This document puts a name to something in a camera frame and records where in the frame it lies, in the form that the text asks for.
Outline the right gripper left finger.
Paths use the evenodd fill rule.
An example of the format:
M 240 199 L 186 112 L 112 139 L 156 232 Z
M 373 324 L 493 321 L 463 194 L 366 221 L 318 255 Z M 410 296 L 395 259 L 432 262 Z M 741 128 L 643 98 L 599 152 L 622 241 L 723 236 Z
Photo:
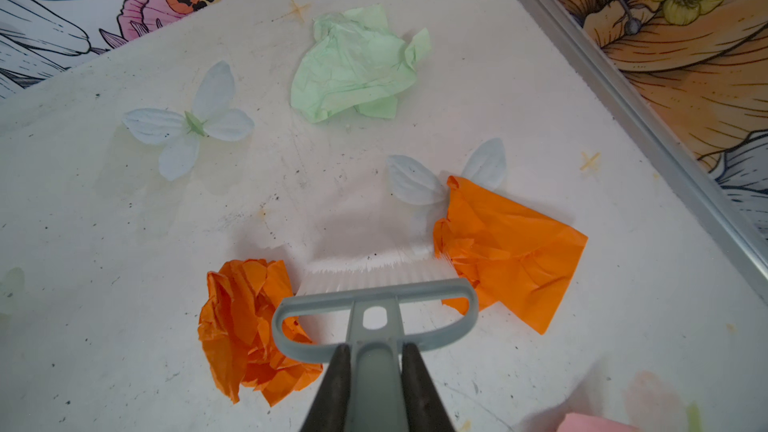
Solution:
M 301 432 L 343 432 L 351 396 L 351 349 L 339 345 L 312 402 Z

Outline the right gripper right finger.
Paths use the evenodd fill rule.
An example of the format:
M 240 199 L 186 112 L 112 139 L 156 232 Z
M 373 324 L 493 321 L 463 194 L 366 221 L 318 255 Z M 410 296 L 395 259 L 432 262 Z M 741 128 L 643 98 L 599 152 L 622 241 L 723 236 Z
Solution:
M 419 348 L 405 343 L 401 358 L 401 382 L 410 432 L 454 432 Z

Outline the grey-blue hand brush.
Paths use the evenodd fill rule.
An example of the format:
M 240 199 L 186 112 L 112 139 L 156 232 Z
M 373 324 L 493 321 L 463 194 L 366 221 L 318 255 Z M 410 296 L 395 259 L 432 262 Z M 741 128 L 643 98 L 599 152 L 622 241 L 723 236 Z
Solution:
M 467 310 L 457 321 L 431 331 L 407 333 L 404 304 L 458 299 Z M 289 319 L 346 311 L 346 338 L 310 344 L 287 336 Z M 444 256 L 393 262 L 367 270 L 321 270 L 308 275 L 273 319 L 274 341 L 286 357 L 328 368 L 335 349 L 351 349 L 351 396 L 344 431 L 409 431 L 401 382 L 405 343 L 421 353 L 465 337 L 479 315 L 476 292 Z

